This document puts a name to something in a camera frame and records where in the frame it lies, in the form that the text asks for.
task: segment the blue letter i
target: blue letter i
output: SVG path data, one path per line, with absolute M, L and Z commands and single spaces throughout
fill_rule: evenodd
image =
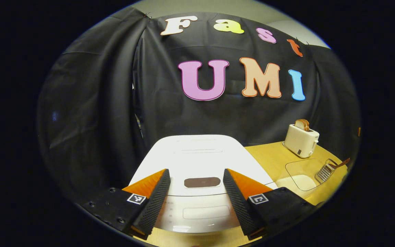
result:
M 301 73 L 290 69 L 289 75 L 292 76 L 292 81 L 294 83 L 294 93 L 292 94 L 292 98 L 299 101 L 305 100 L 306 97 L 303 94 L 303 86 L 301 84 Z

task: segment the pink letter u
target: pink letter u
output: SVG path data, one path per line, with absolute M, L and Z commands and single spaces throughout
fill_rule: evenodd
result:
M 214 86 L 211 89 L 204 90 L 199 88 L 198 70 L 202 63 L 199 61 L 185 61 L 178 65 L 182 71 L 182 90 L 187 97 L 208 101 L 220 97 L 225 91 L 225 68 L 229 66 L 229 62 L 225 60 L 211 60 L 208 62 L 213 67 Z

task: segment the black fabric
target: black fabric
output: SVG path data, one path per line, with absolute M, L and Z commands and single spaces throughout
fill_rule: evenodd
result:
M 134 8 L 107 17 L 71 44 L 43 85 L 42 155 L 64 195 L 75 202 L 111 186 L 125 187 L 142 160 L 130 75 L 148 22 Z
M 197 16 L 184 31 L 161 36 L 165 20 Z M 243 34 L 221 32 L 213 28 L 215 20 L 240 23 Z M 258 37 L 257 28 L 272 32 L 277 43 Z M 359 106 L 345 67 L 333 52 L 324 47 L 300 46 L 303 57 L 292 50 L 287 39 L 296 40 L 279 30 L 251 20 L 217 13 L 185 13 L 152 20 L 138 42 L 134 59 L 134 83 L 137 115 L 144 143 L 150 148 L 159 139 L 179 134 L 224 134 L 244 146 L 283 141 L 288 125 L 297 119 L 310 121 L 320 133 L 319 144 L 340 159 L 352 155 L 358 146 Z M 241 57 L 253 58 L 265 71 L 268 63 L 279 65 L 282 96 L 244 97 L 245 68 Z M 221 97 L 196 101 L 182 91 L 184 61 L 200 61 L 199 87 L 213 86 L 213 59 L 229 62 L 226 88 Z M 304 101 L 292 98 L 293 82 L 288 70 L 302 73 Z
M 161 36 L 170 17 L 195 15 L 183 33 Z M 215 20 L 240 23 L 243 34 L 213 28 Z M 277 43 L 258 37 L 273 33 Z M 307 119 L 319 144 L 344 159 L 357 150 L 360 116 L 351 80 L 333 52 L 287 39 L 264 24 L 227 14 L 186 13 L 150 20 L 125 8 L 80 36 L 61 55 L 38 104 L 42 155 L 67 198 L 85 202 L 102 189 L 125 187 L 159 139 L 179 134 L 224 134 L 245 146 L 283 141 L 288 125 Z M 241 57 L 264 71 L 279 65 L 281 98 L 244 97 Z M 199 86 L 213 86 L 213 59 L 229 61 L 224 94 L 196 101 L 182 91 L 184 61 L 201 61 Z M 302 73 L 304 101 L 292 99 L 288 70 Z M 141 132 L 135 115 L 140 119 Z

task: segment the orange gripper pad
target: orange gripper pad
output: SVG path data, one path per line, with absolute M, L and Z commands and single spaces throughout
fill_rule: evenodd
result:
M 149 198 L 166 169 L 160 170 L 122 190 Z
M 238 172 L 235 172 L 231 169 L 227 169 L 227 170 L 229 171 L 232 178 L 236 182 L 236 185 L 240 189 L 240 192 L 242 192 L 242 195 L 245 198 L 245 200 L 247 200 L 248 197 L 250 197 L 250 196 L 262 194 L 262 193 L 272 190 L 268 186 L 265 186 L 255 180 L 253 180 L 252 178 L 248 178 L 247 176 L 240 174 Z

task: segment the toaster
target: toaster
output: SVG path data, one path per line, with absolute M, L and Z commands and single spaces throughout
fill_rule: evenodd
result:
M 319 137 L 320 133 L 312 129 L 305 131 L 295 125 L 289 125 L 283 145 L 300 158 L 307 158 L 315 150 Z

